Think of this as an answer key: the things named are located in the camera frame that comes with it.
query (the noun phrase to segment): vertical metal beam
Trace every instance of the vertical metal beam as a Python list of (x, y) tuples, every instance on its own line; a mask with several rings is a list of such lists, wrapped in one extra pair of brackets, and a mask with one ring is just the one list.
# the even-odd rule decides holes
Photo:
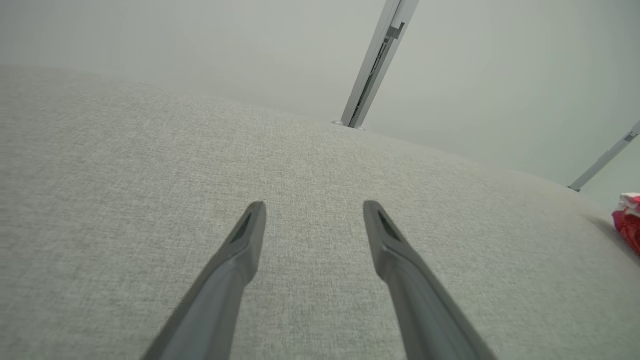
[(616, 155), (622, 151), (631, 140), (633, 140), (640, 133), (640, 121), (638, 121), (635, 126), (629, 131), (625, 136), (622, 137), (620, 141), (613, 145), (609, 151), (605, 152), (598, 161), (595, 162), (587, 171), (584, 172), (573, 184), (569, 185), (569, 188), (579, 192), (580, 188), (582, 188), (587, 181), (591, 180), (591, 178), (598, 173), (598, 171), (602, 170), (606, 164), (608, 164), (611, 159), (615, 158)]
[(389, 63), (396, 53), (418, 0), (387, 0), (342, 113), (342, 125), (360, 127)]

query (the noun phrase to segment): white wall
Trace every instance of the white wall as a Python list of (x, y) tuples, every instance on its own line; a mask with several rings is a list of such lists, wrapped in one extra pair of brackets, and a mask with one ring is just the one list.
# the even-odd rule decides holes
[[(383, 4), (2, 0), (0, 63), (124, 76), (329, 122)], [(639, 117), (640, 1), (422, 0), (364, 126), (570, 184)], [(603, 206), (640, 190), (628, 170), (638, 144), (620, 156), (583, 191)]]

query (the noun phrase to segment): red object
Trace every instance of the red object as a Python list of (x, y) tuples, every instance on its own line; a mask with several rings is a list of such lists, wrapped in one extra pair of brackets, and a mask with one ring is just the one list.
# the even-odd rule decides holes
[(640, 209), (640, 196), (626, 197), (623, 199), (627, 206), (618, 209), (611, 214), (616, 229), (625, 239), (627, 244), (640, 256), (640, 217), (637, 209)]

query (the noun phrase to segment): red and white package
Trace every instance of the red and white package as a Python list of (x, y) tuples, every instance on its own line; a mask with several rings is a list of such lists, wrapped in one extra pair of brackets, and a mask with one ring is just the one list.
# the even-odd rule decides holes
[(620, 195), (618, 208), (611, 215), (616, 229), (640, 256), (640, 193)]

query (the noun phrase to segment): gray fabric surface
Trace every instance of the gray fabric surface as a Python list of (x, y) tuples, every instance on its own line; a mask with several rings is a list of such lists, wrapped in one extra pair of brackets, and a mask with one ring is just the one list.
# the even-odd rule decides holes
[(4, 359), (139, 357), (259, 199), (234, 358), (404, 357), (365, 199), (499, 357), (640, 355), (640, 263), (579, 193), (329, 120), (0, 69)]

